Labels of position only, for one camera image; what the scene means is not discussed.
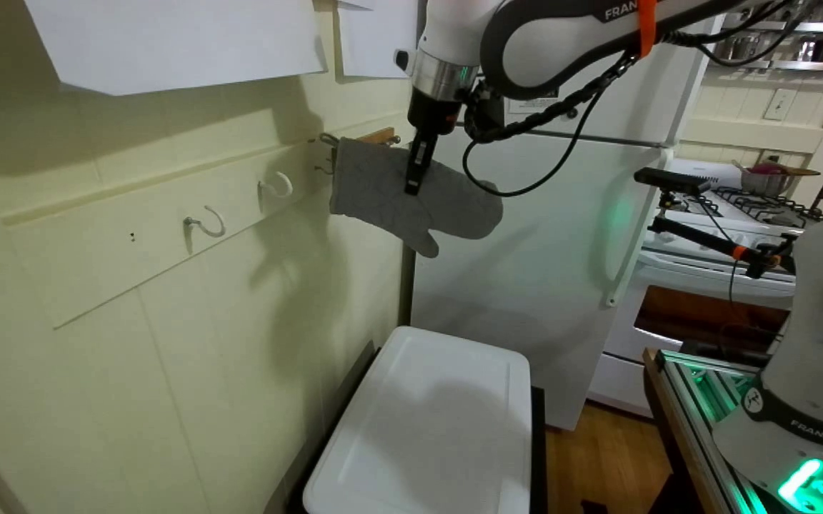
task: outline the green light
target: green light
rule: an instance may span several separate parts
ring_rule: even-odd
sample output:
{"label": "green light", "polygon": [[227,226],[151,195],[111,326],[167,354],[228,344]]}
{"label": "green light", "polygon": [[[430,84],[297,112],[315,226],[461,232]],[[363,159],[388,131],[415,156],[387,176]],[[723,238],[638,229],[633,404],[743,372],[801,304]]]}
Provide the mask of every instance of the green light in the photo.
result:
{"label": "green light", "polygon": [[781,486],[781,498],[788,502],[788,506],[801,506],[795,499],[795,495],[817,475],[821,468],[821,459],[810,459],[804,462],[784,486]]}

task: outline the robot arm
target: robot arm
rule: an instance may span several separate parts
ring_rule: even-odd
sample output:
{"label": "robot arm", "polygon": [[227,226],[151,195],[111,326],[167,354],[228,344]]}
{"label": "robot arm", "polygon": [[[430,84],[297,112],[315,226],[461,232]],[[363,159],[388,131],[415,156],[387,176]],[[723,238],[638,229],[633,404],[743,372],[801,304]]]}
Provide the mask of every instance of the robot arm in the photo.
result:
{"label": "robot arm", "polygon": [[[643,35],[638,2],[653,7]],[[430,0],[410,64],[410,122],[417,134],[407,195],[417,195],[437,137],[455,129],[464,104],[475,104],[478,71],[491,94],[541,98],[608,55],[640,55],[640,38],[671,35],[743,2],[793,0]]]}

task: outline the floor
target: floor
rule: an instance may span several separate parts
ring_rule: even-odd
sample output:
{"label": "floor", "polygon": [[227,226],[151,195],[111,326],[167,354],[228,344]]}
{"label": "floor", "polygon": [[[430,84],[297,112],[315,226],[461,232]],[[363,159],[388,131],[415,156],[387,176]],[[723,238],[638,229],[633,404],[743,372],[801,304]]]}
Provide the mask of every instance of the floor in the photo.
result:
{"label": "floor", "polygon": [[550,514],[647,514],[668,476],[657,425],[600,405],[585,405],[577,432],[550,428],[547,443]]}

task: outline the machine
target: machine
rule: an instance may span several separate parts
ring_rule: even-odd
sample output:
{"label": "machine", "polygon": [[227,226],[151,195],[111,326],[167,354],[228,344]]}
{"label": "machine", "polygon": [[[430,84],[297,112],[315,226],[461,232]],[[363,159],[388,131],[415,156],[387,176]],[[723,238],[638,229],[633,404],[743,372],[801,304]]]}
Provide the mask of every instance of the machine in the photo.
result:
{"label": "machine", "polygon": [[[407,195],[417,195],[425,186],[437,137],[455,131],[464,107],[464,125],[473,137],[470,151],[525,134],[554,118],[577,118],[584,107],[564,159],[535,186],[495,192],[473,176],[470,151],[464,155],[465,175],[488,195],[518,196],[543,186],[565,162],[600,94],[654,42],[707,51],[707,42],[750,28],[777,15],[787,2],[793,0],[745,2],[753,17],[743,25],[723,35],[684,35],[684,25],[737,8],[743,0],[433,0],[421,45],[407,64],[415,84],[410,122],[417,129],[410,151]],[[787,35],[817,2],[807,0],[797,7]],[[581,69],[611,55],[624,58],[571,98],[523,122],[504,122],[504,109],[498,109],[504,98],[543,98]],[[781,266],[777,255],[764,262],[753,248],[731,252],[755,266]],[[718,445],[741,475],[788,508],[823,512],[823,226],[810,229],[793,256],[801,276],[793,326],[761,382],[745,394],[743,408],[721,422]]]}

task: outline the white lid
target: white lid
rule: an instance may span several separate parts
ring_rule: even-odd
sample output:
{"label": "white lid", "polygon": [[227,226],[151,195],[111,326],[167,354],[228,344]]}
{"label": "white lid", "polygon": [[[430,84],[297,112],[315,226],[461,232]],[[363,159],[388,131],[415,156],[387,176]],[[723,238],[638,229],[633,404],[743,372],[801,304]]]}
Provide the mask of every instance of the white lid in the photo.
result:
{"label": "white lid", "polygon": [[525,514],[531,382],[523,354],[397,328],[333,433],[313,514]]}

